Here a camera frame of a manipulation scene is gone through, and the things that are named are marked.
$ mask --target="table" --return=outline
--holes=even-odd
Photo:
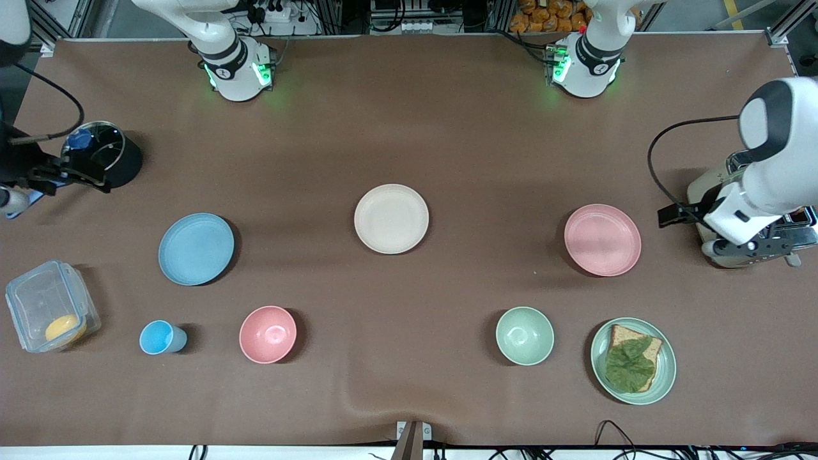
[[[737,113],[791,75],[762,34],[635,36],[592,100],[548,88],[496,36],[293,41],[275,89],[246,103],[209,91],[197,59],[183,42],[60,43],[40,61],[146,160],[108,196],[70,187],[0,223],[0,282],[61,259],[85,276],[103,323],[69,351],[36,355],[2,313],[0,443],[359,443],[408,418],[450,444],[590,444],[605,418],[638,444],[818,435],[816,253],[801,269],[714,268],[693,227],[657,228],[667,202],[645,165],[669,124]],[[16,125],[47,132],[73,117],[35,81]],[[680,129],[657,146],[657,170],[682,193],[739,148],[733,123]],[[383,183],[429,203],[429,233],[405,255],[374,254],[353,229],[357,200]],[[588,277],[567,259],[562,226],[593,202],[640,228],[642,256],[624,276]],[[235,226],[239,256],[212,284],[176,286],[156,251],[200,211]],[[237,335],[266,304],[294,313],[300,340],[264,366]],[[494,343],[516,305],[554,324],[541,365],[512,366]],[[657,404],[620,404],[592,376],[592,333],[622,316],[652,322],[676,351],[676,385]],[[190,332],[185,353],[142,354],[139,332],[157,318]]]

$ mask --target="lettuce leaf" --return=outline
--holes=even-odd
[[[656,366],[643,353],[653,339],[645,336],[611,347],[605,357],[605,378],[612,387],[625,393],[636,393],[648,383]]]

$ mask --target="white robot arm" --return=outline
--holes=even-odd
[[[659,225],[696,222],[704,253],[726,267],[815,245],[813,217],[799,224],[789,214],[818,205],[818,83],[792,77],[764,84],[744,104],[739,134],[747,150],[693,181],[687,196],[694,204],[678,214],[675,206],[659,211]]]
[[[660,0],[586,0],[594,16],[585,33],[573,32],[557,42],[567,52],[548,71],[551,80],[577,97],[596,97],[614,81],[622,50],[636,29],[631,8]]]
[[[250,37],[239,37],[220,11],[238,0],[133,0],[145,11],[181,30],[196,47],[210,83],[230,101],[247,101],[272,86],[271,50]]]
[[[739,132],[752,163],[721,185],[704,215],[738,245],[782,215],[818,205],[818,83],[789,78],[761,86],[741,111]]]

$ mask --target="yellow fruit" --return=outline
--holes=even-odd
[[[74,329],[79,324],[79,318],[73,314],[66,314],[65,316],[60,316],[59,318],[52,321],[51,324],[46,327],[46,340],[54,340],[57,337],[65,334],[66,332]],[[83,324],[79,330],[77,331],[76,336],[72,338],[81,337],[85,333],[85,324]]]

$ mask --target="pink bowl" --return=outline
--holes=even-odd
[[[275,363],[295,344],[295,321],[282,307],[262,307],[249,314],[241,324],[239,346],[254,363]]]

